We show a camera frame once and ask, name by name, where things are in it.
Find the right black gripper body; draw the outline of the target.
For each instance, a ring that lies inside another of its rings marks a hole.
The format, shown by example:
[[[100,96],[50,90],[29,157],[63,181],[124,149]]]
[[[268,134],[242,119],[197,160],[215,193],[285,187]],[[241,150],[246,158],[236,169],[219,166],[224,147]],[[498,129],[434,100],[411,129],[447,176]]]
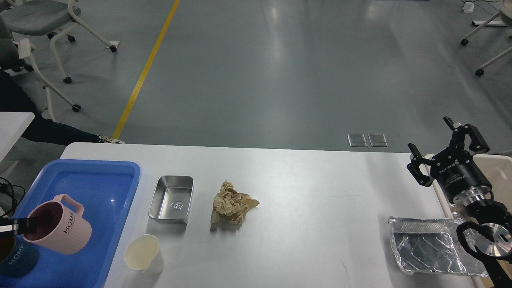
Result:
[[[451,204],[463,191],[481,189],[483,194],[492,190],[492,184],[475,164],[466,150],[445,149],[432,157],[431,176],[440,185]]]

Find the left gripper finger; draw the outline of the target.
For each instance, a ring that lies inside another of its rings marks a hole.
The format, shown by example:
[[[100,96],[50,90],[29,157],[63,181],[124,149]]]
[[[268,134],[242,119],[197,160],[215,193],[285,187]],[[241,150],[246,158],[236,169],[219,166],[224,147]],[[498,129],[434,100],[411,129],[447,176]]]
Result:
[[[20,234],[34,233],[37,229],[37,218],[1,218],[0,238],[11,238]]]

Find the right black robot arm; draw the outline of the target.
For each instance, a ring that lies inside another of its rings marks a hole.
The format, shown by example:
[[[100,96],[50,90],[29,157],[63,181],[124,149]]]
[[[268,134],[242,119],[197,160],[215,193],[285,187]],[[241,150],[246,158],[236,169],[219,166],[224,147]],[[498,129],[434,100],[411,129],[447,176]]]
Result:
[[[449,145],[428,159],[409,143],[407,169],[421,186],[437,182],[448,201],[463,208],[470,220],[456,228],[459,243],[483,263],[496,288],[510,288],[511,279],[499,262],[511,261],[511,213],[494,200],[492,184],[473,159],[490,148],[472,124],[456,124],[447,116],[443,120],[452,131]]]

